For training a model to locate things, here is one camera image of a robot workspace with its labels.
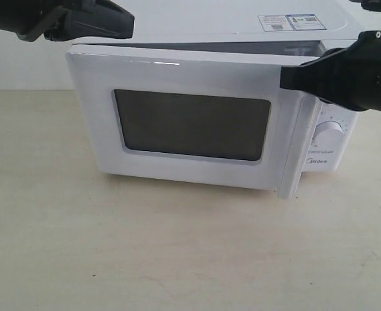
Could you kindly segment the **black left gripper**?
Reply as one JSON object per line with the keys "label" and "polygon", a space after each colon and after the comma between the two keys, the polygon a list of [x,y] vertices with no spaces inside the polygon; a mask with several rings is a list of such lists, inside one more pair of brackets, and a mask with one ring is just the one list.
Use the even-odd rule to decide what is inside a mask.
{"label": "black left gripper", "polygon": [[113,1],[0,0],[0,30],[27,42],[42,34],[50,41],[130,39],[134,24],[134,15]]}

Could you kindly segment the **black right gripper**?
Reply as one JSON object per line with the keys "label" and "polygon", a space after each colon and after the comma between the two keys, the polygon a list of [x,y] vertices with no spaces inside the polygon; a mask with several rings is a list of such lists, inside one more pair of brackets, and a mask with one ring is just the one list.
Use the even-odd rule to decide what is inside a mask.
{"label": "black right gripper", "polygon": [[281,67],[280,88],[346,109],[381,111],[381,30],[360,33],[351,46],[351,75],[343,68],[345,54],[345,48],[333,48],[316,60]]}

